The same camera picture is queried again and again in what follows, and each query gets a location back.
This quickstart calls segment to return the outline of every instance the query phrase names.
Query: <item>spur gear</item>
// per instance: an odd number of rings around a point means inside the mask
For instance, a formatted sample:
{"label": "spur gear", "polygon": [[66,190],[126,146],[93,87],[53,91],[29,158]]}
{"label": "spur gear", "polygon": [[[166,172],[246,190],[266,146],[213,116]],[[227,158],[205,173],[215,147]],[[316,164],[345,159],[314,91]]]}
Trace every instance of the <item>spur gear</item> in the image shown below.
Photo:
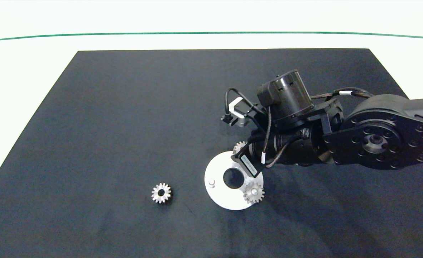
{"label": "spur gear", "polygon": [[255,182],[251,182],[248,183],[248,185],[245,187],[243,197],[245,198],[245,201],[248,202],[248,204],[255,204],[256,202],[262,201],[262,198],[264,198],[264,193],[265,192],[261,185]]}
{"label": "spur gear", "polygon": [[172,197],[170,194],[171,192],[172,190],[170,186],[168,186],[166,183],[159,183],[153,188],[151,197],[153,198],[154,202],[163,204],[168,201],[168,198]]}
{"label": "spur gear", "polygon": [[235,155],[237,154],[241,148],[243,148],[246,145],[246,142],[238,142],[235,146],[234,149],[232,150],[232,154]]}

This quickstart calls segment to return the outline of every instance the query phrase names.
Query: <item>white label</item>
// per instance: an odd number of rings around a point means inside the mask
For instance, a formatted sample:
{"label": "white label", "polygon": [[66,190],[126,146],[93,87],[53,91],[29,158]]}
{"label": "white label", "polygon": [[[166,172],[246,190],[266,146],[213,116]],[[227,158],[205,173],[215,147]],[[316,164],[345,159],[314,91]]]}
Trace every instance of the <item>white label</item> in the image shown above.
{"label": "white label", "polygon": [[249,169],[249,171],[251,172],[253,176],[255,176],[258,173],[258,171],[254,168],[253,164],[251,164],[249,159],[246,157],[246,155],[243,155],[241,157],[241,161],[243,161],[243,163],[246,165],[246,167]]}

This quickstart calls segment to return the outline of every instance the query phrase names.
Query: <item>gear center hole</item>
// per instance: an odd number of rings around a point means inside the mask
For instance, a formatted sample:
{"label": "gear center hole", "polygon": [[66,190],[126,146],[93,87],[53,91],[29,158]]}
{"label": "gear center hole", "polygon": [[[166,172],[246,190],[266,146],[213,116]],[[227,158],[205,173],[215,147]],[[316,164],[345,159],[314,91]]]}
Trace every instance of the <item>gear center hole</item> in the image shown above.
{"label": "gear center hole", "polygon": [[226,170],[222,179],[226,186],[232,189],[240,188],[245,181],[243,173],[236,168],[229,168]]}

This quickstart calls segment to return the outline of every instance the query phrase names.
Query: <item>black cable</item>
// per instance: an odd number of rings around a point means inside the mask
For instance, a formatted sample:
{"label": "black cable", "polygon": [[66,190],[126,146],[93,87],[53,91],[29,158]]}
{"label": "black cable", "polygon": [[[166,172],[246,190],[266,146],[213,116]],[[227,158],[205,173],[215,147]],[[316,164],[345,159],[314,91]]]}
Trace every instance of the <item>black cable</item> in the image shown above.
{"label": "black cable", "polygon": [[224,95],[224,109],[226,111],[226,115],[230,115],[230,111],[229,111],[229,92],[233,91],[235,93],[237,93],[237,95],[239,95],[240,97],[243,98],[243,100],[249,105],[249,107],[251,109],[253,109],[254,111],[261,113],[263,115],[266,115],[266,113],[264,111],[262,111],[260,108],[258,108],[257,106],[254,105],[254,103],[252,103],[248,98],[245,97],[245,95],[243,95],[241,92],[239,92],[239,90],[237,90],[236,88],[228,88],[226,90],[226,93]]}
{"label": "black cable", "polygon": [[314,95],[314,96],[312,96],[310,98],[312,98],[312,99],[326,98],[326,101],[329,101],[329,100],[331,100],[331,98],[333,96],[340,95],[340,92],[341,91],[344,91],[344,90],[350,91],[350,95],[361,97],[361,98],[370,98],[372,96],[375,96],[374,94],[372,94],[372,93],[370,93],[367,90],[364,90],[362,88],[344,87],[344,88],[340,88],[340,89],[334,90],[332,92],[326,92],[326,93],[317,94],[317,95]]}
{"label": "black cable", "polygon": [[275,163],[278,162],[278,160],[280,159],[280,157],[282,156],[283,152],[285,151],[285,149],[290,146],[293,142],[297,141],[298,139],[302,139],[302,137],[298,134],[293,135],[292,137],[290,137],[290,139],[288,140],[288,142],[282,147],[282,149],[277,153],[277,155],[275,156],[275,159],[269,164],[266,165],[266,168],[271,168],[273,167],[273,165],[275,165]]}
{"label": "black cable", "polygon": [[267,132],[265,134],[265,140],[264,140],[264,148],[262,149],[262,156],[261,156],[261,162],[265,164],[265,154],[267,153],[267,145],[269,145],[269,137],[270,137],[270,127],[272,125],[272,113],[270,112],[270,106],[267,106],[267,112],[269,113],[269,122],[267,126]]}

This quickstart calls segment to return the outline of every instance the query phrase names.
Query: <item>robotic arm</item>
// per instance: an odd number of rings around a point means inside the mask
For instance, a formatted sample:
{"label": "robotic arm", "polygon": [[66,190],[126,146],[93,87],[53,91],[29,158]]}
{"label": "robotic arm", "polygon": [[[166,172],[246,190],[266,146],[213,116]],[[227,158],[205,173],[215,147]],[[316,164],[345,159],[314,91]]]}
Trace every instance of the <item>robotic arm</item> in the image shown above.
{"label": "robotic arm", "polygon": [[[228,103],[228,93],[240,97]],[[344,118],[335,95],[366,98]],[[246,174],[257,177],[275,163],[360,164],[374,169],[400,169],[423,163],[423,99],[343,88],[310,97],[297,70],[264,83],[259,104],[234,88],[226,92],[222,120],[240,127],[253,121],[258,129],[232,155]],[[314,105],[312,98],[326,98]]]}

